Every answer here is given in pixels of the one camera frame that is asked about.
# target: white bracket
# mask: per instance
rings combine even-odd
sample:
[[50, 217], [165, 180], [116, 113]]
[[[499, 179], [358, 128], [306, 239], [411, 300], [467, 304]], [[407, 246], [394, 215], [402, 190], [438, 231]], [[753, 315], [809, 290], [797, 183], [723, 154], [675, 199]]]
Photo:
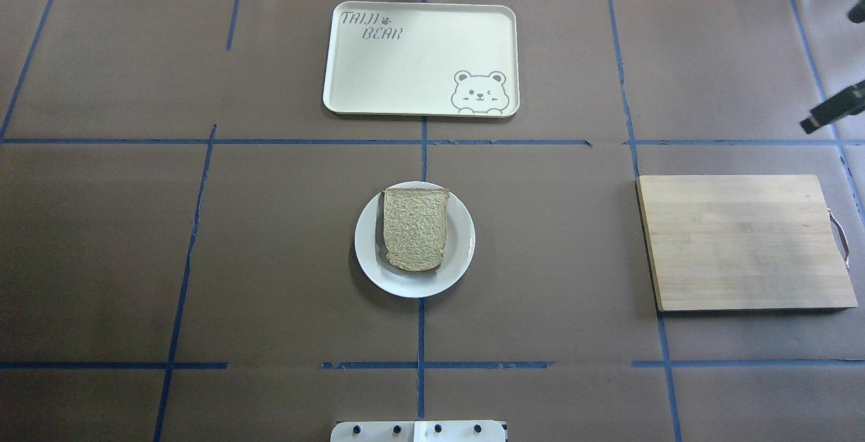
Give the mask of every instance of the white bracket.
[[340, 422], [330, 442], [507, 442], [506, 427], [495, 420]]

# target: metal handle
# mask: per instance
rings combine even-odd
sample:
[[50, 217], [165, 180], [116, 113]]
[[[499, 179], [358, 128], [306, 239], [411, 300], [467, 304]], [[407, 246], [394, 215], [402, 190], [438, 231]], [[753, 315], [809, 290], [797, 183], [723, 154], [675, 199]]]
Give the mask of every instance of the metal handle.
[[844, 258], [844, 266], [847, 266], [847, 271], [850, 270], [850, 246], [847, 244], [847, 235], [844, 234], [844, 228], [841, 227], [841, 223], [832, 215], [832, 209], [826, 208], [829, 211], [829, 220], [832, 224], [835, 225], [835, 229], [838, 230], [838, 239], [841, 239], [841, 248], [844, 250], [844, 254], [841, 257]]

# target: wooden cutting board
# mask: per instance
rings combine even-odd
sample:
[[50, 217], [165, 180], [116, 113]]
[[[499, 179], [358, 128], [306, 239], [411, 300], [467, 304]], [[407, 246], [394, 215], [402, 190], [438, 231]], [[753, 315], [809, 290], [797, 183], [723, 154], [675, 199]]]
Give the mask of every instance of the wooden cutting board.
[[637, 180], [658, 309], [856, 307], [816, 175]]

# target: bear drawing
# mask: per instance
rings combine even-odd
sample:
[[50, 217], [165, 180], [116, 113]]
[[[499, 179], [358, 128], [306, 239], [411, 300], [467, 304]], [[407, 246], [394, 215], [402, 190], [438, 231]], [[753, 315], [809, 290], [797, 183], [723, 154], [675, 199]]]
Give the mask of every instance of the bear drawing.
[[473, 76], [460, 70], [455, 76], [457, 89], [451, 96], [451, 103], [460, 114], [497, 114], [510, 103], [504, 93], [504, 74], [491, 72], [488, 76]]

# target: round plate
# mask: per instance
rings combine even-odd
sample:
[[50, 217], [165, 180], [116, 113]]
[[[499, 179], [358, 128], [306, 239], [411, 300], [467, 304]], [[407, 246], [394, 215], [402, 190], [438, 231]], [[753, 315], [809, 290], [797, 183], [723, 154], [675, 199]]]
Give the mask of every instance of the round plate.
[[[392, 187], [399, 189], [444, 189], [424, 181], [406, 181]], [[435, 295], [455, 284], [472, 263], [475, 254], [475, 224], [466, 206], [451, 193], [447, 202], [447, 241], [445, 259], [438, 268], [426, 272], [404, 272], [387, 262], [384, 246], [384, 195], [373, 197], [361, 212], [355, 228], [355, 252], [364, 273], [381, 290], [399, 297], [423, 298]]]

